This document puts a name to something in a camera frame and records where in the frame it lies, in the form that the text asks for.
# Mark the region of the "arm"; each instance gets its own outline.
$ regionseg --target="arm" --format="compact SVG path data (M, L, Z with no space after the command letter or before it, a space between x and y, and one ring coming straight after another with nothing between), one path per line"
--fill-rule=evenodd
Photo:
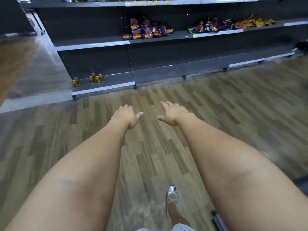
M184 107L161 104L165 116L158 119L183 132L206 190L230 230L308 230L308 199L270 160Z
M63 157L42 178L9 230L105 230L113 203L121 146L142 112L120 107L110 122Z

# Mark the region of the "left arm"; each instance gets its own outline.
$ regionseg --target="left arm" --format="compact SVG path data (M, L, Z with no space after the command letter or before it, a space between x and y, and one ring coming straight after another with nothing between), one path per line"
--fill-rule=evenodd
M105 230L113 203L121 146L137 124L132 106L64 156L42 178L5 231Z

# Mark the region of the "shelving unit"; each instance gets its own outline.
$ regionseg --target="shelving unit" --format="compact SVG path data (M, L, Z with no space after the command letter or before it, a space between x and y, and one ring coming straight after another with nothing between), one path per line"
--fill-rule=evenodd
M81 79L74 96L292 56L294 45L308 38L308 0L31 0L28 5L37 11L70 76ZM276 23L218 33L187 30L206 16L236 21L252 13ZM129 18L144 15L169 23L174 33L122 40L130 32ZM108 79L90 84L92 72Z

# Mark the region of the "top shelf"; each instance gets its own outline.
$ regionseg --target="top shelf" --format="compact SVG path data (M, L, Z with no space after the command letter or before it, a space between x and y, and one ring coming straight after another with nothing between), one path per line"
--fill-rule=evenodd
M160 6L160 5L196 5L196 4L219 4L237 2L256 2L264 0L170 0L170 1L114 1L114 2L84 2L84 3L21 3L25 9L30 8L53 8L53 7L109 7L109 6Z

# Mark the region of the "foot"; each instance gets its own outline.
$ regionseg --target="foot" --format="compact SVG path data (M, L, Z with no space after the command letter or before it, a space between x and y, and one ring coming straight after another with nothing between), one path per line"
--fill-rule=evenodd
M167 190L166 213L169 220L169 214L176 210L177 206L177 190L174 185L171 185Z

